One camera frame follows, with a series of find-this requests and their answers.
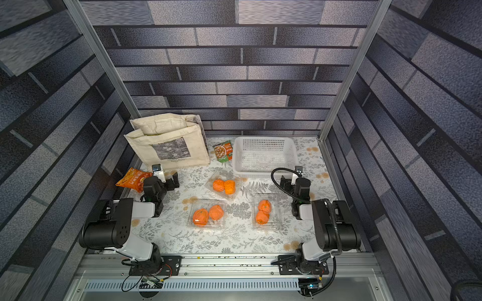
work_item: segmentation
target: patterned tablecloth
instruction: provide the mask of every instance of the patterned tablecloth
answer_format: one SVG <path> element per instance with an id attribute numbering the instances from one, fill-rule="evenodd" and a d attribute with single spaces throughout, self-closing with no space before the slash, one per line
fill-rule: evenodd
<path id="1" fill-rule="evenodd" d="M 212 145 L 233 137 L 208 138 L 209 166 L 177 170 L 180 188 L 169 191 L 164 199 L 164 209 L 157 218 L 135 219 L 131 231 L 149 242 L 156 243 L 161 253 L 290 253 L 302 242 L 314 237 L 312 221 L 299 221 L 291 214 L 291 198 L 281 192 L 271 179 L 243 178 L 241 191 L 233 201 L 226 201 L 225 228 L 207 230 L 187 225 L 190 205 L 196 199 L 218 199 L 204 187 L 218 168 L 231 169 L 231 161 L 220 163 L 214 156 Z M 298 160 L 304 176 L 311 180 L 311 199 L 336 199 L 325 163 L 315 137 L 293 138 Z M 274 192 L 279 201 L 282 228 L 279 231 L 259 232 L 253 229 L 253 195 Z M 139 199 L 140 194 L 131 190 L 129 197 Z"/>

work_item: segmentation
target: white plastic basket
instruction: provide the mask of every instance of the white plastic basket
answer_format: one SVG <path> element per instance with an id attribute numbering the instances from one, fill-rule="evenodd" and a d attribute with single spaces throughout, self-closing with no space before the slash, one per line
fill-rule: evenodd
<path id="1" fill-rule="evenodd" d="M 298 163 L 295 143 L 284 137 L 238 137 L 233 145 L 233 171 L 243 178 L 270 178 L 278 167 L 295 169 Z M 278 171 L 275 177 L 291 178 L 288 171 Z"/>

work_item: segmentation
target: printed image on bag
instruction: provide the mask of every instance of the printed image on bag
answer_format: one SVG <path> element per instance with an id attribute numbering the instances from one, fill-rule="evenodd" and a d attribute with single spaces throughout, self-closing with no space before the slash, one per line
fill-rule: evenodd
<path id="1" fill-rule="evenodd" d="M 181 159 L 191 156 L 183 137 L 169 142 L 152 144 L 152 148 L 154 148 L 161 160 Z"/>

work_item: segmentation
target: chip bag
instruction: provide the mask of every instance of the chip bag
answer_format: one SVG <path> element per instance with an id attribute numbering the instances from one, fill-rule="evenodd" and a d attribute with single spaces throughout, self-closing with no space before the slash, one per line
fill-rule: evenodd
<path id="1" fill-rule="evenodd" d="M 233 147 L 231 146 L 231 141 L 224 141 L 220 144 L 216 144 L 214 147 L 214 153 L 216 154 L 216 159 L 219 162 L 228 162 L 233 159 Z"/>
<path id="2" fill-rule="evenodd" d="M 152 172 L 137 170 L 131 167 L 125 176 L 116 183 L 116 186 L 131 188 L 141 193 L 144 190 L 144 179 L 150 176 L 152 176 Z"/>

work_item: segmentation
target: canvas tote bag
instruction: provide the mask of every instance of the canvas tote bag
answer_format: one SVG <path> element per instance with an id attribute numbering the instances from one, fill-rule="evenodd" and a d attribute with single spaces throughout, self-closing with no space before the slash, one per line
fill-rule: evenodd
<path id="1" fill-rule="evenodd" d="M 209 165 L 206 138 L 199 115 L 172 113 L 131 120 L 134 131 L 124 135 L 149 171 Z"/>

